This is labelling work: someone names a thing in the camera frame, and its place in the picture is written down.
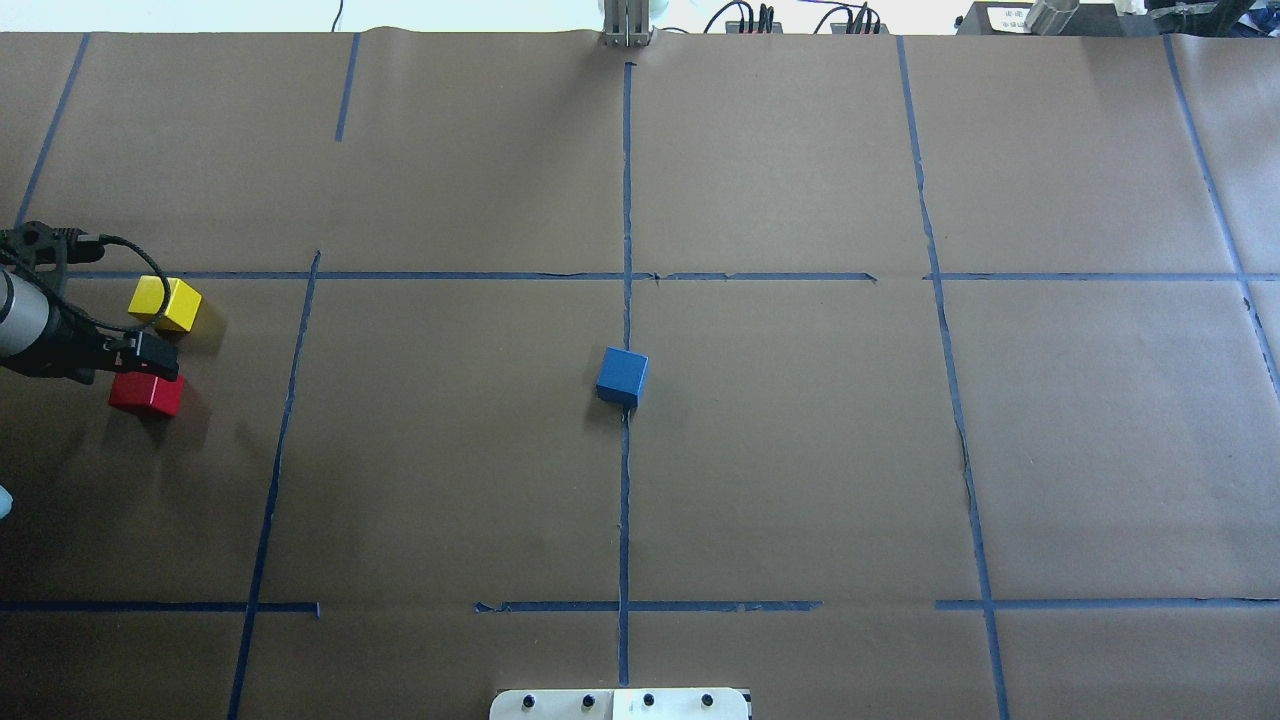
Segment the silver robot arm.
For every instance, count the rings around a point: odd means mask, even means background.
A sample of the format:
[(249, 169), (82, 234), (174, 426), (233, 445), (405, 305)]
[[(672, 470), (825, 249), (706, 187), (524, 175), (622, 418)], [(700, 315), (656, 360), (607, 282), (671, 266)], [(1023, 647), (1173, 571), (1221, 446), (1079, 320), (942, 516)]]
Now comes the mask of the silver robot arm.
[(33, 281), (3, 270), (3, 366), (36, 379), (92, 386), (101, 373), (124, 380), (110, 404), (141, 416), (175, 416), (186, 391), (177, 347), (146, 331), (106, 334), (49, 297)]

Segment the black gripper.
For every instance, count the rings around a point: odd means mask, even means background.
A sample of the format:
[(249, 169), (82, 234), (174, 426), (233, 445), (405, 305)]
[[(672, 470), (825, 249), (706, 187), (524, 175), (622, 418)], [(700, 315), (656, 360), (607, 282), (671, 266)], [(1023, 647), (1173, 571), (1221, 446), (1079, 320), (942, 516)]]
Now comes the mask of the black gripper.
[(105, 331), (79, 307), (45, 301), (46, 328), (40, 337), (44, 365), (41, 377), (91, 386), (100, 372), (141, 373), (166, 382), (180, 375), (178, 347), (151, 333)]

